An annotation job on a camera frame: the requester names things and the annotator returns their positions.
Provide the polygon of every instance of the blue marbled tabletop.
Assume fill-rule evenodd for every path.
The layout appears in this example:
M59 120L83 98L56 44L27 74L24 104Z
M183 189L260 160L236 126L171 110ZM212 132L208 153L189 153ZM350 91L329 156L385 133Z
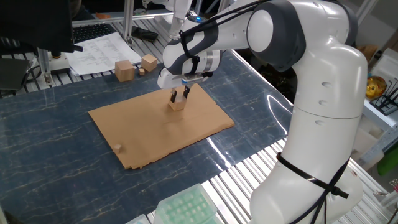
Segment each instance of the blue marbled tabletop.
M138 170L124 170L88 114L155 90L157 72L114 75L0 100L0 204L25 224L120 223L285 137L291 105L233 52L201 87L235 122Z

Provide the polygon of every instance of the yellow object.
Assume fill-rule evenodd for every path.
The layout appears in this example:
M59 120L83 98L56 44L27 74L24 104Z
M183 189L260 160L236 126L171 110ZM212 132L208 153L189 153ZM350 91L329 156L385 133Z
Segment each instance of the yellow object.
M366 87L366 97L373 100L381 96L386 90L386 81L378 76L371 76L368 78L368 85Z

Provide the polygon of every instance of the paper document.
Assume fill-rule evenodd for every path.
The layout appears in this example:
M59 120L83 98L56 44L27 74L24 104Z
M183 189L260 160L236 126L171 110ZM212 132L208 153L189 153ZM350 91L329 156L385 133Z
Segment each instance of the paper document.
M141 57L117 32L76 45L82 46L83 52L66 53L74 75L113 70L115 62L122 60L129 60L132 64L141 62Z

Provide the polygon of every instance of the metal grating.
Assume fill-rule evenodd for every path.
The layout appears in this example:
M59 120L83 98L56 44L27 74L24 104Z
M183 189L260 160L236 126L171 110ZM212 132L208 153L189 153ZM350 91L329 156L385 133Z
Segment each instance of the metal grating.
M276 154L282 152L285 143L286 139L280 140L202 184L216 204L217 217L221 222L229 224L249 222L251 219L250 196L271 172L277 161ZM355 161L350 160L348 166L362 180L364 196L357 206L333 224L387 223L391 214L371 197L375 190L382 190L380 185L372 180ZM151 223L154 216L155 212L147 215Z

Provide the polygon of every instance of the table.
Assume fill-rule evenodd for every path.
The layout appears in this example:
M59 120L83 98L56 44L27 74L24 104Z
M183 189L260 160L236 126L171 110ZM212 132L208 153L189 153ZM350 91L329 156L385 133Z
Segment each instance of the table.
M120 20L110 21L121 32ZM153 17L134 23L157 30L162 38L153 44L134 39L133 49L161 60L167 34ZM0 100L2 208L26 224L126 223L142 213L150 217L160 200L197 183L206 190L217 185L222 192L226 172L250 179L241 184L251 187L264 179L259 158L268 161L262 165L273 166L269 149L273 155L282 150L283 140L278 140L287 135L292 105L235 51L226 51L220 68L201 84L235 127L143 169L124 170L87 111L158 90L159 68L127 83L119 83L113 71L78 78L54 75L56 86L38 81ZM365 206L343 223L385 220L388 212L371 195L382 188L354 162L351 166L366 187Z

